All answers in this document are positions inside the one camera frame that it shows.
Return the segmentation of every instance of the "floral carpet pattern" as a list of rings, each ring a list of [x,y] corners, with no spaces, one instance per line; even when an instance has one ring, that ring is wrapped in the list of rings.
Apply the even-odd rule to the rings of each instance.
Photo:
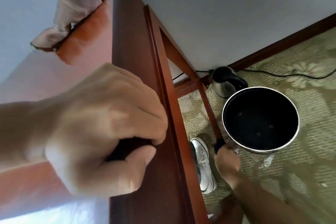
[[[250,67],[275,74],[304,73],[315,77],[335,68],[336,28]],[[269,87],[287,95],[300,115],[299,134],[284,149],[258,155],[237,148],[241,171],[275,196],[301,208],[314,222],[336,223],[336,73],[321,80],[277,78],[246,71],[238,75],[249,86]],[[221,124],[225,100],[215,94],[212,86],[206,94],[222,134],[229,141]],[[204,195],[205,204],[210,205],[230,193],[214,166],[215,136],[198,91],[181,97],[179,104],[189,138],[199,136],[210,151],[210,165],[217,181],[217,189]]]

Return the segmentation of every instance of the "person's right hand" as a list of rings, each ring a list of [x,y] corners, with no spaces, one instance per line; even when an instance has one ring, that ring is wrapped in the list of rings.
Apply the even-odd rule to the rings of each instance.
[[[45,157],[76,195],[112,197],[136,191],[156,149],[142,146],[125,160],[106,162],[131,137],[160,144],[168,120],[156,92],[134,74],[105,64],[78,85],[47,101],[40,116],[56,113]]]
[[[238,154],[229,146],[222,146],[215,155],[215,165],[221,177],[234,188],[237,174],[240,170],[240,159]]]

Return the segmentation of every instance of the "silver rim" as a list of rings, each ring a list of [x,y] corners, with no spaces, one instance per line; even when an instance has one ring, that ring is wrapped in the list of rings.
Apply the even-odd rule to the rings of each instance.
[[[228,132],[228,130],[226,129],[225,124],[224,124],[224,119],[223,119],[225,106],[226,106],[226,104],[230,101],[231,98],[233,98],[236,94],[238,94],[239,92],[242,92],[243,90],[260,89],[260,88],[276,91],[276,92],[280,93],[281,95],[283,95],[285,98],[287,98],[287,99],[291,102],[291,104],[293,105],[293,107],[295,108],[295,110],[296,110],[296,114],[297,114],[297,119],[298,119],[297,130],[296,130],[296,133],[294,134],[294,136],[292,137],[292,139],[289,140],[289,141],[288,141],[286,144],[284,144],[283,146],[280,146],[280,147],[275,148],[275,149],[272,149],[272,150],[256,150],[256,149],[249,148],[249,147],[247,147],[247,146],[245,146],[245,145],[242,145],[241,143],[237,142],[237,141],[230,135],[230,133]],[[277,150],[280,150],[280,149],[286,147],[287,145],[289,145],[289,144],[295,139],[295,137],[296,137],[297,134],[299,133],[299,129],[300,129],[300,116],[299,116],[299,112],[297,111],[297,108],[296,108],[296,106],[294,105],[294,103],[292,102],[292,100],[290,100],[285,94],[281,93],[280,91],[277,91],[277,90],[274,90],[274,89],[271,89],[271,88],[267,88],[267,87],[248,87],[248,88],[245,88],[245,89],[242,89],[242,90],[237,91],[235,94],[233,94],[231,97],[229,97],[229,99],[225,102],[224,107],[223,107],[223,111],[222,111],[222,124],[223,124],[223,126],[224,126],[224,128],[225,128],[225,131],[226,131],[227,134],[229,135],[229,137],[231,137],[232,140],[235,141],[235,143],[237,143],[237,144],[240,145],[241,147],[243,147],[243,148],[245,148],[245,149],[248,149],[248,150],[251,150],[251,151],[255,151],[255,152],[271,152],[271,151],[277,151]]]

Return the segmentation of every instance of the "white sneaker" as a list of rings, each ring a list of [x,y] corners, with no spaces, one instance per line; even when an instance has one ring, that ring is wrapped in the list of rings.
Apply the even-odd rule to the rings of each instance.
[[[203,194],[209,194],[216,189],[217,184],[210,168],[208,147],[199,137],[195,137],[190,141],[195,147],[197,163],[201,172],[201,182],[199,186]]]

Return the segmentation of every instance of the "power cord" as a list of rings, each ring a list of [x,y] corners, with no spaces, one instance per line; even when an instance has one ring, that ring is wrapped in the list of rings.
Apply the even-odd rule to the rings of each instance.
[[[275,76],[275,77],[290,77],[290,76],[304,76],[304,77],[307,77],[307,78],[310,78],[310,79],[314,79],[314,80],[320,80],[320,79],[324,79],[324,78],[327,78],[329,77],[330,75],[332,75],[333,73],[336,72],[336,69],[334,69],[333,71],[331,71],[330,73],[326,74],[325,76],[322,76],[322,77],[314,77],[314,76],[311,76],[311,75],[308,75],[308,74],[300,74],[300,73],[294,73],[294,74],[285,74],[285,75],[280,75],[280,74],[274,74],[274,73],[270,73],[270,72],[267,72],[267,71],[263,71],[263,70],[250,70],[250,69],[242,69],[242,71],[246,71],[246,72],[255,72],[255,73],[264,73],[264,74],[269,74],[269,75],[272,75],[272,76]],[[199,71],[199,70],[196,70],[196,72],[199,72],[199,73],[208,73],[209,71]],[[179,74],[177,77],[175,77],[173,80],[179,78],[181,75],[183,75],[184,73],[181,73]]]

